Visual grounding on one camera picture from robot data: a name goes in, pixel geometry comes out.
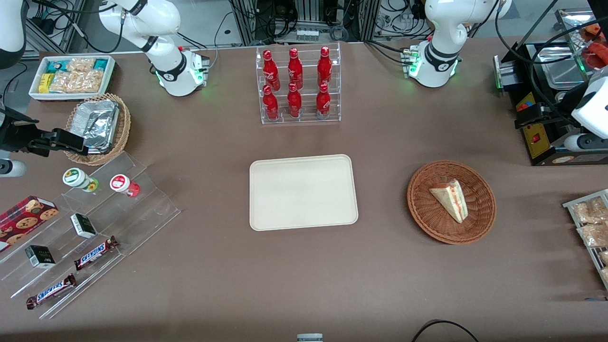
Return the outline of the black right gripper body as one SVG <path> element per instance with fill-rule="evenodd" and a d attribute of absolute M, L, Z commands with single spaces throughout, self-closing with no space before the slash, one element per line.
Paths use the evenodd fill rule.
<path fill-rule="evenodd" d="M 5 152 L 33 153 L 48 157 L 52 150 L 46 131 L 39 130 L 39 120 L 11 108 L 1 109 L 0 149 Z"/>

